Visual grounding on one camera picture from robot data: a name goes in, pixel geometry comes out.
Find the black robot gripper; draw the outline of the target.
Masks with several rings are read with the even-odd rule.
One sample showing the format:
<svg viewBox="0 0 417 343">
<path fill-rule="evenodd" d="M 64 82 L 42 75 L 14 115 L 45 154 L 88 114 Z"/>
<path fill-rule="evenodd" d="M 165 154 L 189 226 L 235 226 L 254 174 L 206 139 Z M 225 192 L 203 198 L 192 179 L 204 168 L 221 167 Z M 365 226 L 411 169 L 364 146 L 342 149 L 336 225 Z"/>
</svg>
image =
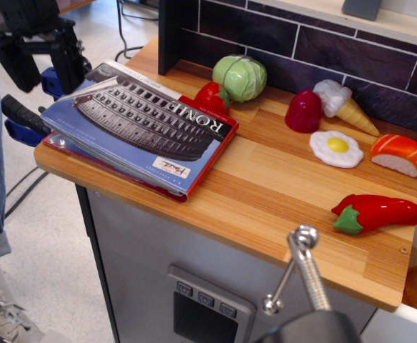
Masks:
<svg viewBox="0 0 417 343">
<path fill-rule="evenodd" d="M 64 94 L 84 81 L 83 51 L 75 23 L 60 17 L 56 1 L 0 1 L 0 63 L 29 93 L 41 83 L 32 55 L 49 54 Z"/>
</svg>

